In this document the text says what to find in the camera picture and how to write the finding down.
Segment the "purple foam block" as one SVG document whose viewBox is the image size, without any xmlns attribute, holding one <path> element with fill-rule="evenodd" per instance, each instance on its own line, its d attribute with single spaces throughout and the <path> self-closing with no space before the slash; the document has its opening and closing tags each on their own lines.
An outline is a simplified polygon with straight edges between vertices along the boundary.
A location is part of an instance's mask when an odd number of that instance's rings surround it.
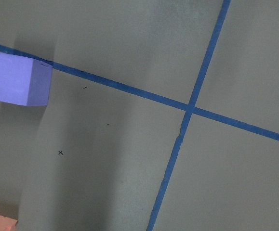
<svg viewBox="0 0 279 231">
<path fill-rule="evenodd" d="M 0 102 L 46 106 L 52 72 L 45 62 L 0 52 Z"/>
</svg>

